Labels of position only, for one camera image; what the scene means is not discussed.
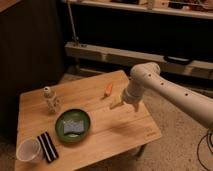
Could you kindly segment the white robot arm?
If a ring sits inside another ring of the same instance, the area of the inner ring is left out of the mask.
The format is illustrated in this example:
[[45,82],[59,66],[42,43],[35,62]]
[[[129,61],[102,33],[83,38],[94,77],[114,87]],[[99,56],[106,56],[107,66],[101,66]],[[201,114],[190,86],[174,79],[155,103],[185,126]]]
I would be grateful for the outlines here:
[[124,103],[138,108],[147,89],[157,92],[213,132],[213,99],[164,79],[160,76],[159,65],[154,62],[137,64],[131,68],[128,85],[113,99],[110,108]]

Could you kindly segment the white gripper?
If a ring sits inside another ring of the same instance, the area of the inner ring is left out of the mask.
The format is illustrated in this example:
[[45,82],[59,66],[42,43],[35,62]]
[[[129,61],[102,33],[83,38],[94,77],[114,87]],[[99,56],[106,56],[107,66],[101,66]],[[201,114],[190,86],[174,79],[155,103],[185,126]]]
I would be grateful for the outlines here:
[[134,111],[139,111],[139,102],[142,99],[142,93],[138,90],[128,90],[125,88],[122,92],[122,97],[117,96],[113,99],[112,103],[110,104],[110,108],[114,109],[118,106],[123,105],[123,101],[127,104],[133,104]]

